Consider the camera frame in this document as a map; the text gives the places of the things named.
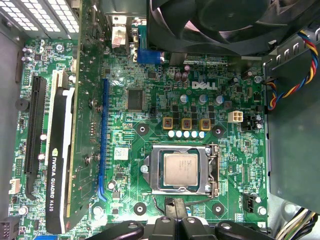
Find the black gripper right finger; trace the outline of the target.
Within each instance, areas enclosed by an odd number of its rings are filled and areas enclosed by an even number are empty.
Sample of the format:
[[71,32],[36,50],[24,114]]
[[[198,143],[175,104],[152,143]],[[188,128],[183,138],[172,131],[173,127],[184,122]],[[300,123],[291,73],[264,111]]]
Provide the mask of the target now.
[[251,227],[224,220],[214,227],[208,225],[205,220],[189,216],[186,204],[182,198],[176,203],[176,219],[178,230],[184,240],[271,240],[268,234]]

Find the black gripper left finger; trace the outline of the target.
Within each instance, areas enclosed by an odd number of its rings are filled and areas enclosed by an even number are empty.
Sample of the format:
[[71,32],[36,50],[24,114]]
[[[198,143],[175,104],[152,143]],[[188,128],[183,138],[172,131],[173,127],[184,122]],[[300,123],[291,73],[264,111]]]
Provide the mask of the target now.
[[175,199],[164,200],[164,214],[154,220],[149,219],[146,225],[127,220],[89,237],[90,240],[174,240],[176,235],[177,213]]

